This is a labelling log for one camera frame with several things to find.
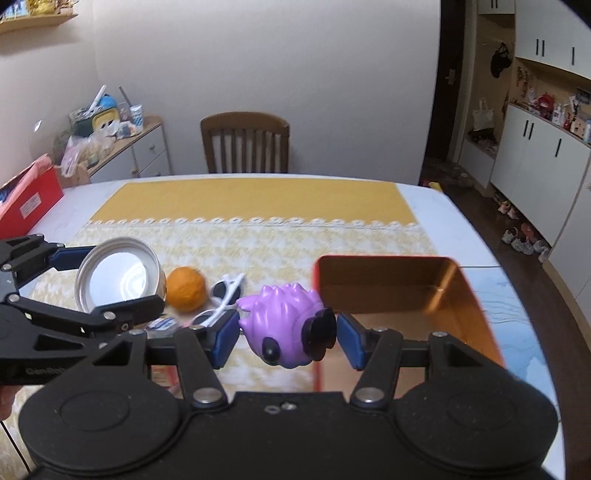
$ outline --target purple toy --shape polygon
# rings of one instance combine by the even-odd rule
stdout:
[[[252,350],[269,365],[295,368],[322,360],[336,340],[336,319],[318,293],[299,283],[263,286],[236,302],[250,316],[240,327]]]

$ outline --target dining table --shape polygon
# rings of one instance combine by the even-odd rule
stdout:
[[[263,285],[312,288],[316,259],[337,255],[421,255],[452,259],[474,292],[507,370],[554,404],[540,344],[509,278],[453,202],[437,190],[383,181],[295,174],[220,174],[109,181],[66,189],[33,227],[48,242],[97,245],[131,236],[146,242],[168,274],[198,268],[208,283],[245,273],[246,293]],[[75,271],[47,271],[21,295],[76,309]],[[311,366],[265,365],[241,336],[217,372],[229,393],[312,391]],[[18,415],[38,388],[24,387],[0,430],[0,479],[34,469]],[[561,425],[543,467],[565,478]]]

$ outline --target dark wooden door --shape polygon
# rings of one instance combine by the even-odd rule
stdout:
[[[445,160],[452,140],[464,52],[465,0],[441,0],[439,63],[426,157]]]

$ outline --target orange fruit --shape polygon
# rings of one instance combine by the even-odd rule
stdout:
[[[205,278],[194,268],[175,268],[166,279],[166,302],[178,311],[196,310],[206,300]]]

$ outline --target door handle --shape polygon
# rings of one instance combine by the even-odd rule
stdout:
[[[449,75],[445,77],[447,80],[448,85],[453,85],[456,83],[456,71],[454,69],[449,69]]]

